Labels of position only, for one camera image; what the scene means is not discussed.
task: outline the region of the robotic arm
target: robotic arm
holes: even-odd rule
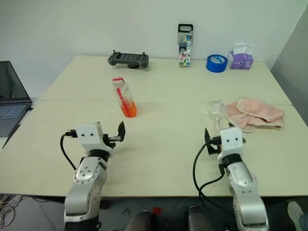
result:
[[[257,178],[252,176],[242,160],[242,131],[232,127],[220,131],[220,137],[210,139],[207,130],[205,141],[209,154],[218,153],[211,145],[221,147],[218,163],[229,176],[229,189],[233,195],[236,224],[241,231],[268,231],[269,223],[264,203],[257,191]]]
[[[87,157],[80,161],[74,172],[74,182],[64,202],[65,231],[97,231],[101,224],[98,214],[103,185],[107,181],[107,162],[113,155],[115,141],[125,136],[124,122],[118,128],[118,136],[103,134],[101,124],[80,125],[69,132],[77,137],[86,150]]]

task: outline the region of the orange liquid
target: orange liquid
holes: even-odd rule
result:
[[[125,107],[123,105],[121,105],[121,109],[123,114],[128,117],[128,118],[133,118],[136,117],[137,114],[137,107],[135,102],[133,101],[132,104],[128,104],[128,112],[126,111]]]

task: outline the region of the laptop screen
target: laptop screen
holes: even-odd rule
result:
[[[0,102],[30,102],[10,61],[0,62]]]

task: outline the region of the shoe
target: shoe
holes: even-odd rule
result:
[[[293,221],[295,225],[295,230],[296,231],[303,231],[299,219],[301,216],[304,215],[304,212],[302,211],[301,207],[296,203],[295,201],[290,201],[288,203],[288,208],[287,208],[288,214],[290,219]]]

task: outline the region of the bottle with orange liquid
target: bottle with orange liquid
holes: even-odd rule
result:
[[[131,96],[128,84],[123,78],[119,77],[112,80],[112,85],[114,86],[116,98],[124,115],[129,118],[135,117],[137,114],[137,107]]]

